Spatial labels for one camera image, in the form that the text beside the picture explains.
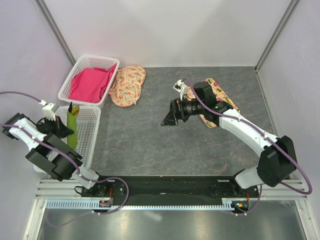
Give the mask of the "pink cloth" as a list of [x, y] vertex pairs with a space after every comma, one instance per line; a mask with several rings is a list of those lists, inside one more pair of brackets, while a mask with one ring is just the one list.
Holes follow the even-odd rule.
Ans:
[[100, 102], [116, 66], [114, 64], [108, 70], [100, 67], [85, 68], [71, 80], [68, 98], [86, 103], [96, 104]]

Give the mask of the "white basket with pink cloth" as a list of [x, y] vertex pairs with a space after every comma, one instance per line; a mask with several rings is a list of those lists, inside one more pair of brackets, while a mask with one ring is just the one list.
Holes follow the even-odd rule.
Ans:
[[83, 55], [72, 67], [58, 92], [64, 102], [102, 108], [119, 68], [116, 58]]

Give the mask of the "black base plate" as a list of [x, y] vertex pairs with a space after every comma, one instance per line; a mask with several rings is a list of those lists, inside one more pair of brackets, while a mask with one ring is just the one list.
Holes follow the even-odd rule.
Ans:
[[122, 176], [82, 187], [82, 197], [111, 198], [113, 205], [133, 207], [218, 206], [223, 199], [258, 197], [258, 187], [241, 189], [231, 176]]

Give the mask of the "floral rectangular tray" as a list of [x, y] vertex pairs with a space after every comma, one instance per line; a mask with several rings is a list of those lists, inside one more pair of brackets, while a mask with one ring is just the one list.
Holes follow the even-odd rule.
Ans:
[[[223, 89], [218, 85], [218, 83], [213, 78], [207, 78], [203, 81], [208, 82], [218, 101], [225, 101], [228, 104], [230, 104], [234, 109], [236, 109], [238, 112], [240, 112], [239, 108], [234, 104], [234, 102], [228, 97], [228, 95], [223, 91]], [[216, 127], [216, 125], [212, 121], [206, 120], [202, 114], [199, 117], [202, 119], [202, 121], [205, 123], [205, 125], [208, 128]]]

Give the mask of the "floral fabric pouch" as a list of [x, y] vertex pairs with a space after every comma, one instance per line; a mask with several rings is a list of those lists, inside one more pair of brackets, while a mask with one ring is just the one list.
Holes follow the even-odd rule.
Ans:
[[108, 92], [112, 102], [123, 108], [136, 105], [141, 97], [146, 75], [146, 70], [138, 65], [118, 69], [113, 86]]

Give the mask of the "iridescent gold spoon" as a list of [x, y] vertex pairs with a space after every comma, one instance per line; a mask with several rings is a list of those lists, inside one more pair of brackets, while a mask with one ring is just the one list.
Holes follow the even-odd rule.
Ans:
[[80, 106], [74, 105], [71, 109], [71, 115], [76, 117], [79, 114], [79, 111], [80, 111]]

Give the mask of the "green paper napkin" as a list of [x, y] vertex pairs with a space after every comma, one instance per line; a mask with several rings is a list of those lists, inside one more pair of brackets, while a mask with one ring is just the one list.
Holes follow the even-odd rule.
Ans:
[[77, 129], [77, 117], [72, 115], [69, 111], [67, 111], [67, 128], [73, 131], [72, 134], [66, 137], [67, 144], [73, 150], [77, 148], [78, 145], [78, 129]]

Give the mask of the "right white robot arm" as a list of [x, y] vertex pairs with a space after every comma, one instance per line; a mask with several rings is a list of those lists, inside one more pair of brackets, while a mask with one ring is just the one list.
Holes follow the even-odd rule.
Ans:
[[256, 185], [275, 187], [297, 169], [295, 148], [289, 137], [279, 138], [248, 121], [230, 103], [218, 99], [208, 82], [193, 85], [196, 98], [188, 97], [188, 86], [182, 79], [175, 83], [173, 89], [179, 97], [170, 102], [162, 126], [177, 126], [179, 121], [186, 122], [190, 116], [202, 115], [207, 121], [234, 134], [259, 157], [257, 166], [233, 176], [234, 181], [229, 184], [233, 196], [240, 197]]

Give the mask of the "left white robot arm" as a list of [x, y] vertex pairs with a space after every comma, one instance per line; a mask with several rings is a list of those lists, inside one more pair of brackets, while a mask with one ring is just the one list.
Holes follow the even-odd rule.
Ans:
[[57, 131], [39, 131], [27, 116], [15, 114], [0, 125], [2, 133], [11, 139], [23, 141], [29, 152], [25, 158], [54, 180], [76, 180], [82, 197], [104, 197], [110, 191], [108, 182], [84, 166], [83, 157], [56, 135]]

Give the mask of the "iridescent knife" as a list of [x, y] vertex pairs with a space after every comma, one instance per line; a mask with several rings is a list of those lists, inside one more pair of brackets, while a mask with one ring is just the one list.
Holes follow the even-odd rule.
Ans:
[[71, 102], [69, 103], [68, 112], [69, 112], [69, 113], [72, 113], [72, 109], [73, 109], [73, 102], [71, 101]]

